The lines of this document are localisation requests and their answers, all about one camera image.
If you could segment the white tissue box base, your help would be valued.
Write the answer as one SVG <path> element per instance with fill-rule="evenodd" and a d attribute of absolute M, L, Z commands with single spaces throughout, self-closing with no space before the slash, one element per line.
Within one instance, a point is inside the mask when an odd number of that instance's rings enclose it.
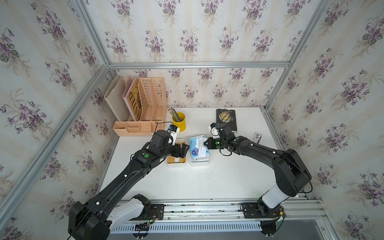
<path fill-rule="evenodd" d="M 209 159 L 207 159 L 206 161 L 193 161 L 193 159 L 192 159 L 192 156 L 191 156 L 191 158 L 190 158 L 190 163 L 191 163 L 191 165 L 192 166 L 204 166 L 204 165 L 208 165 L 209 163 L 210 163 L 210 161 L 211 161 L 211 155 L 210 155 L 210 158 Z"/>

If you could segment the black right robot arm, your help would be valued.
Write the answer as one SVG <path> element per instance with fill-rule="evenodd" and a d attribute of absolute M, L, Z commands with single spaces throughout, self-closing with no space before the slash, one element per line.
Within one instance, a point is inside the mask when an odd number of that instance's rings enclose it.
<path fill-rule="evenodd" d="M 295 150 L 272 149 L 246 137 L 237 137 L 228 124 L 212 123 L 210 131 L 212 136 L 204 142 L 209 150 L 227 150 L 230 154 L 246 156 L 274 171 L 276 183 L 257 202 L 257 210 L 262 216 L 278 210 L 282 202 L 312 184 L 312 175 Z"/>

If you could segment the white bamboo tissue box lid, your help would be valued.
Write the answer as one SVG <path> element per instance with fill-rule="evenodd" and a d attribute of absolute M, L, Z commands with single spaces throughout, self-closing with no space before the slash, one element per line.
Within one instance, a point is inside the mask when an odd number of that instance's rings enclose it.
<path fill-rule="evenodd" d="M 176 144 L 187 144 L 186 139 L 176 139 Z M 168 168 L 183 168 L 186 167 L 188 163 L 188 155 L 184 158 L 175 158 L 168 156 L 166 159 L 166 165 Z"/>

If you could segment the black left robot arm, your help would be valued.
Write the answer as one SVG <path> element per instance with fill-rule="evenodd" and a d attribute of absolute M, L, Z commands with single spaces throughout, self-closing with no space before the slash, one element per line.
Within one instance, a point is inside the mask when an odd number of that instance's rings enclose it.
<path fill-rule="evenodd" d="M 106 240 L 111 231 L 139 217 L 150 201 L 136 195 L 119 206 L 127 192 L 167 157 L 184 158 L 189 146 L 177 144 L 180 132 L 175 125 L 157 130 L 151 140 L 131 155 L 128 165 L 104 189 L 86 203 L 76 202 L 70 209 L 68 233 L 75 240 Z"/>

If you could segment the blue tissue paper pack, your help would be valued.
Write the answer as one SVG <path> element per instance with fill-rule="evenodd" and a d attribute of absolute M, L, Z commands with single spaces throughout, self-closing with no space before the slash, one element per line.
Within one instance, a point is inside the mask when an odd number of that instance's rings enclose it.
<path fill-rule="evenodd" d="M 190 152 L 193 161 L 206 161 L 210 158 L 210 152 L 208 148 L 204 145 L 204 142 L 207 140 L 205 135 L 193 137 L 189 139 L 190 143 Z"/>

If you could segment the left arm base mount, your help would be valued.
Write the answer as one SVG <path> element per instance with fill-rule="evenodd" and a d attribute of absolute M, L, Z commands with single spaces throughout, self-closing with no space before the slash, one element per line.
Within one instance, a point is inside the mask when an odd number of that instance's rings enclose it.
<path fill-rule="evenodd" d="M 154 221 L 164 218 L 164 204 L 150 204 L 145 206 L 142 213 L 132 221 Z"/>

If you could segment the brown book in organizer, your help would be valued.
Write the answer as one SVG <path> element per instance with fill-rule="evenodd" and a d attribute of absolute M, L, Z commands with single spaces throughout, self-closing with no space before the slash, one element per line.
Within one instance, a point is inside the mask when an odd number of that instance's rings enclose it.
<path fill-rule="evenodd" d="M 128 107 L 133 121 L 139 121 L 142 114 L 142 105 L 139 91 L 139 79 L 129 79 L 123 93 L 123 100 Z"/>

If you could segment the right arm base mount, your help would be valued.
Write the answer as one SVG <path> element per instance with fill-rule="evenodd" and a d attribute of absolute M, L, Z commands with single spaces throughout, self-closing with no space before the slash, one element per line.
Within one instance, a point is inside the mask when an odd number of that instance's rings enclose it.
<path fill-rule="evenodd" d="M 254 202 L 241 203 L 240 210 L 245 219 L 278 219 L 283 214 L 284 207 L 278 205 L 276 208 L 270 209 L 262 202 Z"/>

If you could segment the toothpaste tube box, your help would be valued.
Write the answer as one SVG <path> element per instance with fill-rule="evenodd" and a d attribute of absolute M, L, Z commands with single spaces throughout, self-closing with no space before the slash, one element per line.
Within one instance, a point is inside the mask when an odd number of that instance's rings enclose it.
<path fill-rule="evenodd" d="M 256 144 L 259 144 L 260 141 L 261 141 L 261 139 L 262 139 L 262 134 L 256 132 L 256 133 L 255 133 L 255 137 L 254 137 L 254 142 L 255 142 Z"/>

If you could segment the yellow pen cup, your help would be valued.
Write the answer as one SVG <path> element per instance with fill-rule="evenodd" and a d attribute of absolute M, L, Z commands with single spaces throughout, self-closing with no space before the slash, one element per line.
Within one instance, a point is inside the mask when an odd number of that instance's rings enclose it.
<path fill-rule="evenodd" d="M 177 112 L 178 118 L 172 117 L 173 123 L 175 126 L 177 126 L 180 129 L 180 132 L 183 132 L 186 130 L 186 117 L 184 113 Z"/>

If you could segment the pink desk file organizer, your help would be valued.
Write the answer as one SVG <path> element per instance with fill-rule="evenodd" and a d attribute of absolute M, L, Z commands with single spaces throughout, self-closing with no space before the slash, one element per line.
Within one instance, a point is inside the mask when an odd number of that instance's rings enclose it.
<path fill-rule="evenodd" d="M 133 121 L 123 93 L 128 80 L 134 78 L 137 77 L 115 77 L 105 95 L 117 118 L 113 130 L 119 137 L 151 136 L 156 130 L 165 128 L 168 100 L 164 78 L 138 78 L 142 114 L 139 121 Z"/>

